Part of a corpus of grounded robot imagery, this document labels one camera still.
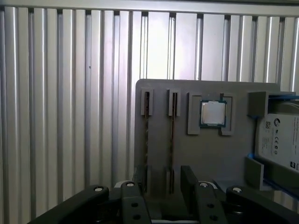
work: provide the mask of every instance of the vertical metal slat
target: vertical metal slat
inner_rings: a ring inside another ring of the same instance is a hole
[[[286,18],[283,37],[283,53],[281,67],[281,90],[291,91],[292,50],[295,18]]]
[[[135,85],[139,79],[139,74],[141,70],[140,60],[141,60],[141,12],[133,12],[132,16],[132,70],[131,70],[131,103],[130,103],[130,127],[129,127],[129,145],[128,145],[128,175],[129,179],[133,177],[134,174],[134,133],[135,133]]]
[[[138,39],[140,42],[140,58],[136,60],[140,61],[140,78],[147,77],[147,63],[148,63],[148,31],[149,31],[149,17],[148,15],[141,16],[140,33],[141,37]]]
[[[114,15],[113,35],[113,99],[112,99],[112,173],[118,171],[118,92],[119,92],[119,63],[120,63],[120,15]],[[113,185],[117,183],[117,175],[112,176]]]
[[[265,82],[276,83],[279,39],[279,17],[268,18],[265,60]]]
[[[46,145],[46,24],[45,10],[34,9],[34,125],[36,160],[36,216],[48,210]]]
[[[238,43],[240,33],[240,16],[230,17],[229,50],[228,50],[228,81],[237,81]]]
[[[85,149],[85,11],[76,11],[76,69],[75,69],[75,193],[84,189]]]
[[[63,200],[73,195],[74,139],[73,139],[73,45],[74,12],[63,10]]]
[[[89,184],[98,184],[101,180],[101,11],[92,10],[92,58],[91,58],[91,106],[90,106],[90,152],[89,152]]]
[[[167,79],[169,13],[149,12],[147,78]]]
[[[57,205],[57,10],[47,10],[48,209]]]
[[[291,74],[291,91],[299,93],[299,18],[295,20]]]
[[[224,15],[204,15],[201,80],[221,81]]]
[[[114,15],[113,11],[104,12],[104,55],[103,58],[103,184],[112,184],[112,87],[113,87],[113,38]]]
[[[266,35],[267,35],[267,17],[259,16],[257,19],[256,28],[256,51],[254,74],[255,82],[264,82],[264,71],[265,71],[265,50],[266,50]]]
[[[196,14],[178,13],[176,16],[174,79],[196,79],[196,24]]]
[[[4,90],[5,88],[5,25],[4,25],[4,10],[0,10],[0,30],[2,32],[0,33],[0,224],[5,223],[5,213],[4,208],[7,208],[5,205],[5,172],[7,171],[7,165],[6,165],[6,152],[5,152],[5,131],[6,131],[6,125],[4,121],[5,114],[3,112],[6,111],[5,109],[5,94]]]
[[[30,221],[30,136],[28,9],[19,8],[19,106],[21,152],[21,222]]]
[[[8,212],[10,223],[19,223],[21,220],[17,35],[17,9],[6,7],[5,67],[7,78]]]
[[[203,39],[203,16],[197,17],[196,23],[196,56],[195,56],[195,79],[201,80],[202,65],[202,39]]]
[[[241,30],[238,54],[238,81],[249,82],[251,79],[251,30],[252,16],[241,16]]]
[[[118,91],[118,153],[117,181],[126,180],[128,175],[128,45],[129,12],[120,12],[120,53]]]

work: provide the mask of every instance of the hard drive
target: hard drive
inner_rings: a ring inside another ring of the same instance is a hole
[[[299,103],[273,101],[257,122],[255,156],[299,173]]]

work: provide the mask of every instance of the metal frame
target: metal frame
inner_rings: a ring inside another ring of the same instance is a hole
[[[103,10],[134,10],[157,12],[185,12],[203,14],[229,15],[265,15],[287,16],[299,15],[299,6],[253,5],[215,2],[184,2],[184,1],[151,1],[151,0],[2,0],[0,6],[11,7],[42,7],[63,9],[103,9]]]

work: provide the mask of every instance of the corrugated metal wall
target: corrugated metal wall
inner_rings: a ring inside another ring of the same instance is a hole
[[[132,175],[140,78],[299,91],[299,7],[111,2],[0,3],[0,224]]]

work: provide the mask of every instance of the black mount arm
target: black mount arm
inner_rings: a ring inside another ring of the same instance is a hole
[[[134,181],[109,189],[90,186],[29,224],[150,224],[143,198],[146,169],[139,166]],[[181,192],[193,220],[200,224],[299,224],[299,214],[246,187],[226,193],[211,182],[198,181],[189,166],[181,167]]]

